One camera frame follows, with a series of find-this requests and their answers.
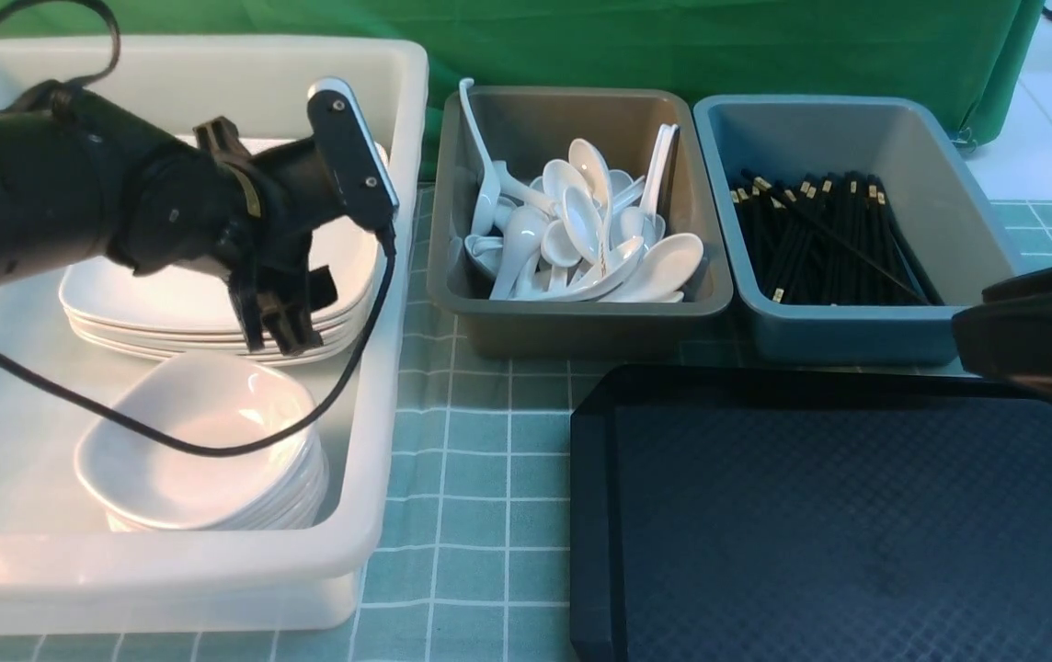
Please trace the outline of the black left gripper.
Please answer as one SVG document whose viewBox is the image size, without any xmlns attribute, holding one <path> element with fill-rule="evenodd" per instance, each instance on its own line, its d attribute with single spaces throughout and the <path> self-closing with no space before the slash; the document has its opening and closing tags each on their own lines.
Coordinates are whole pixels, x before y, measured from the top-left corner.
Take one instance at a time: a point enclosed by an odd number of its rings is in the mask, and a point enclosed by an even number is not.
<svg viewBox="0 0 1052 662">
<path fill-rule="evenodd" d="M 224 116 L 195 126 L 195 145 L 149 134 L 122 178 L 109 258 L 138 276 L 178 266 L 227 277 L 250 353 L 269 334 L 285 356 L 322 347 L 313 313 L 337 301 L 337 284 L 329 267 L 309 268 L 309 250 L 344 200 L 313 138 L 251 154 Z"/>
</svg>

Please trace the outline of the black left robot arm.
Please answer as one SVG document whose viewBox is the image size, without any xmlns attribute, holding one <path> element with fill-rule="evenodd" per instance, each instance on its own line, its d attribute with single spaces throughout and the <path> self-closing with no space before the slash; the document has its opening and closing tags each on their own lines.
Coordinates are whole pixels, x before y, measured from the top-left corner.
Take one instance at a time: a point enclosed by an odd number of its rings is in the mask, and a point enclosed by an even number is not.
<svg viewBox="0 0 1052 662">
<path fill-rule="evenodd" d="M 313 222 L 280 173 L 311 144 L 252 154 L 224 117 L 193 135 L 59 81 L 22 93 L 0 111 L 0 286 L 93 258 L 185 269 L 221 282 L 249 350 L 319 348 L 336 284 L 309 264 Z"/>
</svg>

